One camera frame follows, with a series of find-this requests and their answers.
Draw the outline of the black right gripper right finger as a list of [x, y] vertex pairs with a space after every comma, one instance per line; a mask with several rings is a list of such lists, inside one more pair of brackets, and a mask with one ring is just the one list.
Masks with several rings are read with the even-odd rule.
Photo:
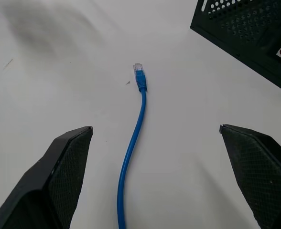
[[281, 229], [281, 146], [269, 135], [223, 124], [219, 128], [247, 204], [262, 229]]

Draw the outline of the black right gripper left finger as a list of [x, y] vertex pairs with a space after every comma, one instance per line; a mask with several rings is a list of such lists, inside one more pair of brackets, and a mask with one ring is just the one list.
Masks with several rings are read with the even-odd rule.
[[85, 126], [54, 139], [0, 207], [0, 229], [70, 228], [92, 136]]

